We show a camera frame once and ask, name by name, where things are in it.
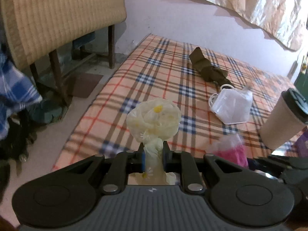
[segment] purple object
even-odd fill
[[[308,157],[308,130],[294,143],[299,157]]]

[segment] pale yellow cloth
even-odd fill
[[[19,69],[82,35],[126,19],[124,0],[1,0],[1,14]]]
[[[307,33],[308,0],[207,1],[236,11],[245,20],[269,32],[292,50],[300,49],[304,34]]]

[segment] wall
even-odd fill
[[[298,58],[298,52],[288,51],[235,12],[205,0],[125,0],[125,4],[127,20],[115,28],[118,53],[129,53],[153,33],[210,48],[283,76]],[[105,47],[107,30],[98,31],[97,37],[93,47]]]

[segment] travel mug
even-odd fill
[[[260,129],[263,143],[274,150],[308,124],[308,103],[295,89],[283,91],[269,118]]]

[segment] plaid bedsheet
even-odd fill
[[[206,83],[192,68],[190,53],[197,46],[149,35],[105,85],[64,146],[54,169],[97,153],[113,157],[118,152],[137,150],[139,143],[127,129],[127,114],[142,101],[157,97],[173,101],[182,112],[178,133],[168,144],[173,150],[202,157],[207,147],[223,135],[238,132],[245,141],[247,157],[267,156],[258,129],[269,116],[281,91],[293,87],[289,79],[251,67],[232,57],[202,48],[211,63],[228,70],[236,88],[253,84],[254,101],[248,123],[224,125],[210,110],[208,99],[219,87]],[[297,156],[293,141],[279,148]]]

